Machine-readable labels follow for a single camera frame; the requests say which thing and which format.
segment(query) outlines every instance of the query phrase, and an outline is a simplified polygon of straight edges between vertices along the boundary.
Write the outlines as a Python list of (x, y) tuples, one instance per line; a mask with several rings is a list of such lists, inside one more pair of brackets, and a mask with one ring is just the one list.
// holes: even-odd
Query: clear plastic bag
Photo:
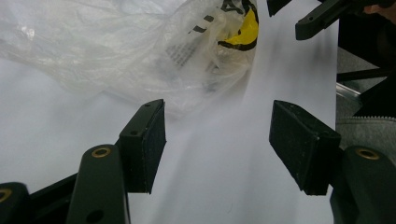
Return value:
[(83, 95), (163, 98), (182, 115), (249, 69), (252, 0), (3, 0), (0, 56), (35, 66)]

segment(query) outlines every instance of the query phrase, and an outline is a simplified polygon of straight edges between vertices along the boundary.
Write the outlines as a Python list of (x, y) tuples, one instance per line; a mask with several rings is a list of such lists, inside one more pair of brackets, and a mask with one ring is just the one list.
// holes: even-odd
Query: brass screw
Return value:
[(372, 161), (379, 160), (379, 155), (370, 149), (358, 148), (356, 149), (356, 153), (367, 160), (372, 160)]
[(108, 147), (99, 147), (92, 152), (92, 156), (95, 158), (103, 158), (110, 154), (111, 150)]
[(0, 203), (4, 202), (9, 196), (11, 196), (11, 189), (0, 189)]

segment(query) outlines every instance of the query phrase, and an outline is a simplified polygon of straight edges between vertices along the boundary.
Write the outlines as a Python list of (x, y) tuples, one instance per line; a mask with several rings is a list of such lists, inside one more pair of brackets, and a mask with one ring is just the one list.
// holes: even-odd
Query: yellow label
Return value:
[(224, 40), (224, 42), (232, 45), (249, 45), (257, 39), (258, 35), (259, 24), (257, 23), (256, 15), (253, 10), (249, 10), (239, 34)]

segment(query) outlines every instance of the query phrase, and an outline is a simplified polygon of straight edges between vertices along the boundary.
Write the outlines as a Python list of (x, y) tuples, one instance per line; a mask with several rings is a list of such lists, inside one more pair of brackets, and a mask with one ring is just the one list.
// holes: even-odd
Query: bolt hole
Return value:
[(111, 152), (110, 148), (100, 147), (92, 152), (92, 156), (95, 158), (103, 158), (103, 157), (107, 156), (108, 154), (110, 154), (110, 152)]
[(88, 223), (98, 223), (100, 220), (102, 220), (104, 215), (105, 213), (102, 210), (95, 210), (87, 215), (86, 220)]
[(369, 149), (359, 148), (356, 150), (356, 153), (358, 153), (358, 155), (368, 160), (376, 161), (379, 159), (378, 154), (376, 154), (375, 152)]
[(0, 189), (0, 203), (5, 201), (9, 196), (11, 196), (12, 190), (11, 189)]

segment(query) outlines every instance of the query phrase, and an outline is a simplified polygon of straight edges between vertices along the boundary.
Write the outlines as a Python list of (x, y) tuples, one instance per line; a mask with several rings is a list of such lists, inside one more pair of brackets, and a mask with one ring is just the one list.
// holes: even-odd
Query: white surface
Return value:
[[(300, 192), (268, 142), (275, 99), (334, 127), (337, 25), (294, 39), (295, 22), (317, 4), (292, 1), (270, 19), (259, 2), (251, 76), (209, 107), (167, 118), (153, 193), (130, 195), (132, 223), (332, 223), (329, 198)], [(81, 99), (21, 64), (0, 68), (0, 183), (30, 192), (75, 173), (90, 147), (114, 143), (139, 107), (109, 94)]]

